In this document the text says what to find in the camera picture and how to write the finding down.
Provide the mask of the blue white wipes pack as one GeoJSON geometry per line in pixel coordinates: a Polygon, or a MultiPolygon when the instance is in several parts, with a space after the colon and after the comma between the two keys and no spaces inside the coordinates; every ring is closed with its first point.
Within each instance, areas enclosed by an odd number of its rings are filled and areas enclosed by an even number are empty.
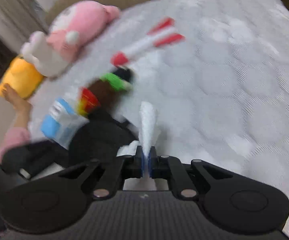
{"type": "Polygon", "coordinates": [[[77,113],[78,94],[68,94],[57,98],[48,110],[40,126],[40,131],[51,141],[68,149],[78,129],[89,120],[77,113]]]}

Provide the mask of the white crochet cloth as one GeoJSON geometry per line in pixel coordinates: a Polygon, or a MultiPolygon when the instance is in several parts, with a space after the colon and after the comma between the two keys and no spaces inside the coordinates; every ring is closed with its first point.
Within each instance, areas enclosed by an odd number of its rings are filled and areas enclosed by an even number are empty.
{"type": "Polygon", "coordinates": [[[141,157],[141,178],[150,177],[152,148],[157,142],[159,131],[157,128],[157,110],[147,101],[140,105],[140,130],[138,140],[132,141],[128,145],[121,146],[117,151],[117,157],[124,155],[136,156],[136,148],[140,147],[141,157]]]}

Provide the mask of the bare foot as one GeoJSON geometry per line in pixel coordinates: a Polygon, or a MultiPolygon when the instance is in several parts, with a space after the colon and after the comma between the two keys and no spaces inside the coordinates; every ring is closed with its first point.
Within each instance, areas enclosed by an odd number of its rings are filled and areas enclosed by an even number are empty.
{"type": "Polygon", "coordinates": [[[2,94],[14,107],[16,117],[25,120],[25,122],[29,122],[32,105],[27,100],[21,98],[21,96],[19,96],[19,94],[9,84],[3,86],[2,94]]]}

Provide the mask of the yellow plush toy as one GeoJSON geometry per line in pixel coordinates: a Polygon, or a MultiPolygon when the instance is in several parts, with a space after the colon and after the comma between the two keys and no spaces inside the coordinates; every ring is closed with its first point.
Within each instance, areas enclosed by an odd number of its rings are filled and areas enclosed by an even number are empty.
{"type": "Polygon", "coordinates": [[[23,99],[30,98],[44,80],[33,64],[22,55],[17,55],[10,63],[0,82],[0,96],[5,84],[10,85],[23,99]]]}

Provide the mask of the green black crochet cupcake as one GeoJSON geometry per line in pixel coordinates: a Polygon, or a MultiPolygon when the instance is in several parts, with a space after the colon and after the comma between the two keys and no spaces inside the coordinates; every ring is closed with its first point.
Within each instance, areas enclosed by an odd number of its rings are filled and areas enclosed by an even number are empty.
{"type": "Polygon", "coordinates": [[[117,92],[130,90],[132,87],[130,83],[132,71],[129,68],[118,67],[112,72],[103,74],[100,80],[108,82],[117,92]]]}

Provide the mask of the quilted grey bed cover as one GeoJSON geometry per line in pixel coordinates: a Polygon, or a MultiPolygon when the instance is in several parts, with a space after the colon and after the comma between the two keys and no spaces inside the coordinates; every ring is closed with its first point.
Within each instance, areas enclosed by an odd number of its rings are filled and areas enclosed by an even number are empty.
{"type": "MultiPolygon", "coordinates": [[[[111,70],[114,53],[165,17],[182,42],[150,49],[130,64],[132,89],[114,115],[140,124],[158,112],[157,152],[209,163],[277,187],[289,198],[289,11],[280,0],[155,0],[125,10],[62,76],[32,97],[30,131],[55,99],[111,70]]],[[[289,219],[284,228],[289,235],[289,219]]]]}

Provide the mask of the pink plush rabbit toy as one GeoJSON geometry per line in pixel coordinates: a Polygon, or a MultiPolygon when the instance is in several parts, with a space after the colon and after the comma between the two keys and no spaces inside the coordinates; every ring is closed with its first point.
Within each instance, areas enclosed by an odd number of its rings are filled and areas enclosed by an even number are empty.
{"type": "Polygon", "coordinates": [[[95,1],[80,1],[62,11],[47,34],[35,31],[21,55],[46,77],[60,75],[76,61],[81,49],[118,18],[120,9],[95,1]]]}

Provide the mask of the red white toy rocket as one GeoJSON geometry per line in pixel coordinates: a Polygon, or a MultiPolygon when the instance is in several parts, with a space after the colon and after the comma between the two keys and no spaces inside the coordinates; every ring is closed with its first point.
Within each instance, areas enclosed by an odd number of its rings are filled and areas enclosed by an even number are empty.
{"type": "Polygon", "coordinates": [[[173,18],[164,18],[145,37],[115,53],[110,63],[116,67],[124,66],[149,49],[183,41],[185,36],[178,33],[174,23],[173,18]]]}

